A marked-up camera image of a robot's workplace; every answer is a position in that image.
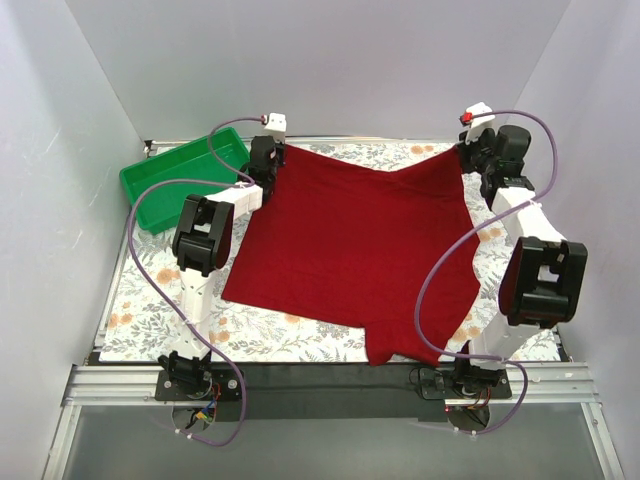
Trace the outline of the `red t shirt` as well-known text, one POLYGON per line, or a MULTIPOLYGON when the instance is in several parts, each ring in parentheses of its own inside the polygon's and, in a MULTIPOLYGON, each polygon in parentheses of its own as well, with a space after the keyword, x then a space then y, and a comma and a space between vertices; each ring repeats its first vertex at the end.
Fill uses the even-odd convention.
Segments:
POLYGON ((384 172, 289 147, 222 296, 360 328, 373 365, 436 365, 478 296, 471 230, 454 149, 384 172))

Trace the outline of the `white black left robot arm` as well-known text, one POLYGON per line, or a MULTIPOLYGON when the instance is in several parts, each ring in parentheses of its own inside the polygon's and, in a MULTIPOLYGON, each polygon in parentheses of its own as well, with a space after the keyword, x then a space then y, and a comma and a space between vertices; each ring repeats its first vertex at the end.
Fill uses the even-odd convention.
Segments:
POLYGON ((216 273, 227 263, 234 221, 266 204, 275 191, 278 169, 285 164, 285 135, 256 136, 249 161, 240 168, 255 184, 238 181, 219 193, 190 195, 185 200, 172 252, 180 271, 180 327, 171 353, 159 357, 168 380, 193 400, 205 398, 213 386, 211 350, 205 345, 212 313, 216 273))

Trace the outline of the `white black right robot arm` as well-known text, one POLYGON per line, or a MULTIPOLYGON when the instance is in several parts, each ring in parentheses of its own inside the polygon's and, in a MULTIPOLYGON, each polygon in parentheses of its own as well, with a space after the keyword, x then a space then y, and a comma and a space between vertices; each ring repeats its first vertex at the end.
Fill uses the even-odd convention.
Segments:
POLYGON ((514 250, 498 292, 498 311, 482 333, 462 348, 452 383, 464 397, 505 384, 505 361, 534 335, 575 315, 588 251, 549 222, 523 174, 531 143, 528 130, 504 125, 472 127, 459 136, 464 172, 477 173, 490 211, 503 214, 514 250))

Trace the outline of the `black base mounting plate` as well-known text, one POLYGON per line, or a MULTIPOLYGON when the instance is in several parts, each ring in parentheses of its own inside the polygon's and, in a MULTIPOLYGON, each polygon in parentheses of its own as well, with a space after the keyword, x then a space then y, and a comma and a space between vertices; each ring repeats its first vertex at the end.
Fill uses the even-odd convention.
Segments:
POLYGON ((470 406, 473 423, 484 427, 489 401, 511 395, 505 371, 485 374, 453 363, 245 363, 232 369, 164 358, 154 398, 176 406, 188 428, 240 419, 444 422, 448 400, 470 406))

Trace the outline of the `aluminium frame rail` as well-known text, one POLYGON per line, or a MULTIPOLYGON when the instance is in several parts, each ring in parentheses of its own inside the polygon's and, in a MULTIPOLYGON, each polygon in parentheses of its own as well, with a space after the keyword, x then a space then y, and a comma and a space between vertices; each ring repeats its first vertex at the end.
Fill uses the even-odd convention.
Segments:
POLYGON ((155 400, 155 365, 75 368, 48 479, 620 479, 588 367, 530 363, 480 427, 459 400, 447 419, 216 421, 203 440, 155 400))

